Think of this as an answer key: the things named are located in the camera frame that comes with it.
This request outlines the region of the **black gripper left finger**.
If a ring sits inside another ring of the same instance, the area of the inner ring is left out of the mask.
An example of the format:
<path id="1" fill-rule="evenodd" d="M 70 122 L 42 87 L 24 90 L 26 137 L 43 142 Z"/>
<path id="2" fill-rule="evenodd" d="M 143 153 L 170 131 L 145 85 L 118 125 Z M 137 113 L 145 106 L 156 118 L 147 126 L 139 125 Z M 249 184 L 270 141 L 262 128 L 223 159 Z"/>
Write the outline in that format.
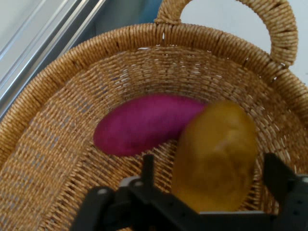
<path id="1" fill-rule="evenodd" d="M 140 177 L 114 191 L 93 187 L 72 223 L 74 231 L 193 231 L 198 215 L 175 196 L 154 186 L 154 156 L 143 157 Z"/>

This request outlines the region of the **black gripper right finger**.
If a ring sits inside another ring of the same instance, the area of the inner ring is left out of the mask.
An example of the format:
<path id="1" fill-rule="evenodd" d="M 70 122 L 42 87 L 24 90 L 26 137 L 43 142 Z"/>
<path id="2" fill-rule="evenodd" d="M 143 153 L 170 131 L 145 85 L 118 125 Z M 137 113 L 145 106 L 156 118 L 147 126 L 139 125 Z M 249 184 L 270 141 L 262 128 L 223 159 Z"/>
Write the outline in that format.
<path id="1" fill-rule="evenodd" d="M 294 173 L 277 155 L 264 156 L 263 182 L 280 210 L 273 231 L 308 229 L 308 176 Z"/>

